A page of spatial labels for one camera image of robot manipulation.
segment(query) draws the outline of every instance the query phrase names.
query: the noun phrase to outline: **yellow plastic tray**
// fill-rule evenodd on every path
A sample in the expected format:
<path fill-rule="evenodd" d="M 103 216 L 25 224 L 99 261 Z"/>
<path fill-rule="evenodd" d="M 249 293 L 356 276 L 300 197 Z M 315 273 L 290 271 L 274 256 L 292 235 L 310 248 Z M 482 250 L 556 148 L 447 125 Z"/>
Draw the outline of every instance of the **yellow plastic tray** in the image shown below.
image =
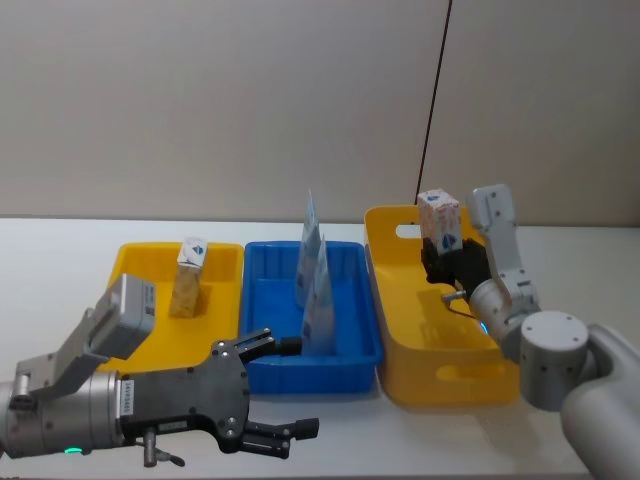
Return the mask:
<path fill-rule="evenodd" d="M 128 360 L 113 359 L 100 370 L 122 373 L 190 367 L 203 362 L 215 340 L 238 334 L 243 248 L 209 243 L 200 277 L 195 316 L 169 316 L 169 302 L 180 243 L 130 243 L 118 252 L 109 285 L 122 273 L 156 285 L 153 331 Z"/>
<path fill-rule="evenodd" d="M 462 234 L 481 242 L 462 209 Z M 422 241 L 400 238 L 399 225 L 419 224 L 416 206 L 382 206 L 365 215 L 367 263 L 385 348 L 378 376 L 406 406 L 499 404 L 518 395 L 518 368 L 504 360 L 478 322 L 448 310 L 420 260 Z M 452 309 L 469 314 L 464 300 Z"/>

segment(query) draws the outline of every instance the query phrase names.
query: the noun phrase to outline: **blue bin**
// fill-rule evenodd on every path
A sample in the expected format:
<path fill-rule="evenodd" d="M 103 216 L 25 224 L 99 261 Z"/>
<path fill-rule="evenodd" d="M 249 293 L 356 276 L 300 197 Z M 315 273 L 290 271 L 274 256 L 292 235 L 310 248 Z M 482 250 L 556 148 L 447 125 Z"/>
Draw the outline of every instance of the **blue bin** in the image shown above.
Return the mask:
<path fill-rule="evenodd" d="M 254 242 L 245 247 L 240 334 L 265 327 L 276 338 L 299 336 L 303 309 L 295 304 L 300 242 Z M 336 354 L 269 356 L 247 365 L 252 393 L 369 391 L 382 345 L 369 287 L 364 248 L 327 242 L 335 306 Z"/>

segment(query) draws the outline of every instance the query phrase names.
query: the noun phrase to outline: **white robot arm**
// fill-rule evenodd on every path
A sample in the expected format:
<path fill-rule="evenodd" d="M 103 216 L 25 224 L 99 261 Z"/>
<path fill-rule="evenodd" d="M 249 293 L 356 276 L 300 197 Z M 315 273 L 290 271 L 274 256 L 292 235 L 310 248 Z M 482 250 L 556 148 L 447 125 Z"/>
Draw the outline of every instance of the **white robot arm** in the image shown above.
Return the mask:
<path fill-rule="evenodd" d="M 466 299 L 503 355 L 520 365 L 522 396 L 560 411 L 566 438 L 596 478 L 640 478 L 640 353 L 608 328 L 540 310 L 507 186 L 475 189 L 466 203 L 485 248 L 465 241 L 462 250 L 438 255 L 426 240 L 428 278 L 462 288 L 443 300 Z"/>

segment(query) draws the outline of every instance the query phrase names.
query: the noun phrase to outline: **package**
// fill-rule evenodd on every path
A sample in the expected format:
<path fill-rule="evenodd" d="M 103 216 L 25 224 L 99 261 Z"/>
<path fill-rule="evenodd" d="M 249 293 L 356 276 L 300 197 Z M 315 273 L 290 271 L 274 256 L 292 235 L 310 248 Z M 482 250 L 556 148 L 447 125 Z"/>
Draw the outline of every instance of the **package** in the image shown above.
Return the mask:
<path fill-rule="evenodd" d="M 313 279 L 320 250 L 320 225 L 316 217 L 316 208 L 309 191 L 307 214 L 304 217 L 300 253 L 298 254 L 298 268 L 296 270 L 295 300 L 300 308 L 304 308 L 309 293 L 309 286 Z"/>
<path fill-rule="evenodd" d="M 420 232 L 429 238 L 439 254 L 462 248 L 460 204 L 442 189 L 418 195 Z"/>
<path fill-rule="evenodd" d="M 327 244 L 322 239 L 302 321 L 302 354 L 335 354 L 335 311 L 327 262 Z"/>
<path fill-rule="evenodd" d="M 171 293 L 169 315 L 172 317 L 193 317 L 200 292 L 200 274 L 207 256 L 207 242 L 201 238 L 185 238 Z"/>

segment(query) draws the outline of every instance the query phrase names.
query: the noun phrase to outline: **white wall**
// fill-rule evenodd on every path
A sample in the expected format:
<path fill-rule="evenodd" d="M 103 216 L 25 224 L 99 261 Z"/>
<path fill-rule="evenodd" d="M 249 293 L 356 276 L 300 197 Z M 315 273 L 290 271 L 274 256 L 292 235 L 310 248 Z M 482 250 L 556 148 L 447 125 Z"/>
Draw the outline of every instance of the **white wall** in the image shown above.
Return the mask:
<path fill-rule="evenodd" d="M 417 183 L 445 0 L 0 2 L 0 214 L 361 221 Z"/>
<path fill-rule="evenodd" d="M 422 189 L 531 224 L 640 225 L 640 2 L 453 0 Z"/>

